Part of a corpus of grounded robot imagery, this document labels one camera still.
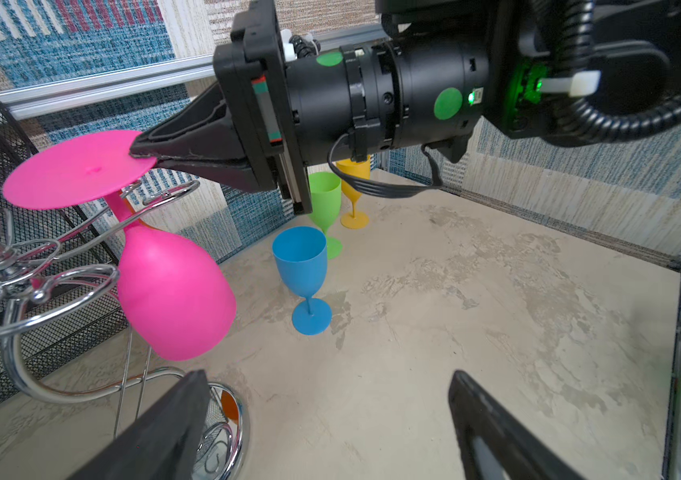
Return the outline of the yellow plastic wine glass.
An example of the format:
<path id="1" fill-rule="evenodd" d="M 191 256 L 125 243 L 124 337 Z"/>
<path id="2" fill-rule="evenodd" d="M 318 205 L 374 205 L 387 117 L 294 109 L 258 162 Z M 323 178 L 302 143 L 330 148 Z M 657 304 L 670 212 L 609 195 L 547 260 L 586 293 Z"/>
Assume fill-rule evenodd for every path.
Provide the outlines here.
<path id="1" fill-rule="evenodd" d="M 344 174 L 368 180 L 371 179 L 371 166 L 372 160 L 370 157 L 365 162 L 354 162 L 350 159 L 336 162 L 336 167 Z M 365 228 L 369 224 L 370 219 L 366 213 L 358 210 L 357 207 L 357 203 L 363 194 L 354 190 L 346 181 L 342 183 L 342 192 L 350 200 L 352 210 L 340 218 L 340 223 L 349 229 L 358 230 Z"/>

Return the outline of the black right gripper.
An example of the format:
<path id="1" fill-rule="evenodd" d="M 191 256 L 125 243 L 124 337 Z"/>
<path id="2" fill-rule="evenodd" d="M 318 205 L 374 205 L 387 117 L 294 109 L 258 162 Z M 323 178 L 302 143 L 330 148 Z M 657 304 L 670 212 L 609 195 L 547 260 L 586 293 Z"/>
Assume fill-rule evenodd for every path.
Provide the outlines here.
<path id="1" fill-rule="evenodd" d="M 236 14 L 230 42 L 216 48 L 212 64 L 218 81 L 142 132 L 130 155 L 246 193 L 278 189 L 294 213 L 310 213 L 274 2 L 252 1 Z"/>

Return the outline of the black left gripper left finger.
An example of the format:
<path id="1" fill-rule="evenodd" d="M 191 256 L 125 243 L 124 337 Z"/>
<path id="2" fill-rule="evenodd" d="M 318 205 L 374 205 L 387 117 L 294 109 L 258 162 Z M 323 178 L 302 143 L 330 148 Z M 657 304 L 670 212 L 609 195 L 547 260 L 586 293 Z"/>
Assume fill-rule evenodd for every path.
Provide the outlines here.
<path id="1" fill-rule="evenodd" d="M 186 374 L 72 479 L 190 479 L 210 403 L 202 370 Z"/>

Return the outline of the green plastic wine glass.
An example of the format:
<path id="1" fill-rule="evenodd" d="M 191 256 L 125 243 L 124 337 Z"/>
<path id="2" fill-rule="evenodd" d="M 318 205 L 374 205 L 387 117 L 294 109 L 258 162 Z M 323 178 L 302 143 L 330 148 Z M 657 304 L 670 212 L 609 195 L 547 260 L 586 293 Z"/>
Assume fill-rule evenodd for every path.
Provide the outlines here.
<path id="1" fill-rule="evenodd" d="M 330 236 L 328 230 L 338 219 L 342 207 L 342 180 L 328 171 L 316 172 L 308 176 L 312 213 L 310 220 L 322 230 L 328 244 L 328 259 L 338 257 L 343 251 L 340 240 Z"/>

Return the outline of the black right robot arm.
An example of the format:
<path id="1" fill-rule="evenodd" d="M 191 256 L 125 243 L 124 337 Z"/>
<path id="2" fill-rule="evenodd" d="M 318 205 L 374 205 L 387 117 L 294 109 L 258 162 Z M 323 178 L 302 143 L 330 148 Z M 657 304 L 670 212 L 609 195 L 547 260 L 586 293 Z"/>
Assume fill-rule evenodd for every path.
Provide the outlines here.
<path id="1" fill-rule="evenodd" d="M 308 168 L 418 146 L 458 162 L 476 124 L 564 148 L 681 124 L 681 1 L 380 1 L 385 38 L 282 40 L 254 1 L 214 84 L 130 154 L 312 212 Z"/>

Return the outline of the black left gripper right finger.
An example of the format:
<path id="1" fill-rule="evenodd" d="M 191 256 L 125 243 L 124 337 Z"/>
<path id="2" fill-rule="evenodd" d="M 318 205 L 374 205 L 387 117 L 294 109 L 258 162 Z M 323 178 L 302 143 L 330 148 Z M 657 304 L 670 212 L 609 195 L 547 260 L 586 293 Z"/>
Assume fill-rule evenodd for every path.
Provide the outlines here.
<path id="1" fill-rule="evenodd" d="M 448 393 L 468 479 L 580 479 L 467 372 L 454 372 Z"/>

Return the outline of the blue plastic wine glass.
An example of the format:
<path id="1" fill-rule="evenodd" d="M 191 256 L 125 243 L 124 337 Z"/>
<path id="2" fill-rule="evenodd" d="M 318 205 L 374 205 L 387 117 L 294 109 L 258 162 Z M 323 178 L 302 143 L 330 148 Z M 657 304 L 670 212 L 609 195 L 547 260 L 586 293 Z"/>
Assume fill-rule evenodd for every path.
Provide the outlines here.
<path id="1" fill-rule="evenodd" d="M 302 298 L 292 312 L 292 326 L 302 335 L 321 334 L 332 322 L 332 308 L 316 298 L 328 274 L 326 235 L 310 226 L 288 228 L 272 242 L 272 254 L 284 285 Z"/>

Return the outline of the pink plastic wine glass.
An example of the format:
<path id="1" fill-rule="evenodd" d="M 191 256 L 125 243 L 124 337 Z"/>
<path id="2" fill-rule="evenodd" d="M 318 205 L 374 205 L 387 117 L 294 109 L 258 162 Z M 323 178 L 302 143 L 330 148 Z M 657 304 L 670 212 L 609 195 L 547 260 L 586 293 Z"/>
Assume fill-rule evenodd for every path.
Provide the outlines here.
<path id="1" fill-rule="evenodd" d="M 122 190 L 156 164 L 130 156 L 132 130 L 83 135 L 32 156 L 2 186 L 4 198 L 30 210 L 104 199 L 114 216 L 134 210 Z M 218 345 L 236 318 L 236 297 L 214 258 L 196 243 L 146 225 L 126 224 L 118 262 L 118 301 L 130 325 L 170 361 L 188 361 Z"/>

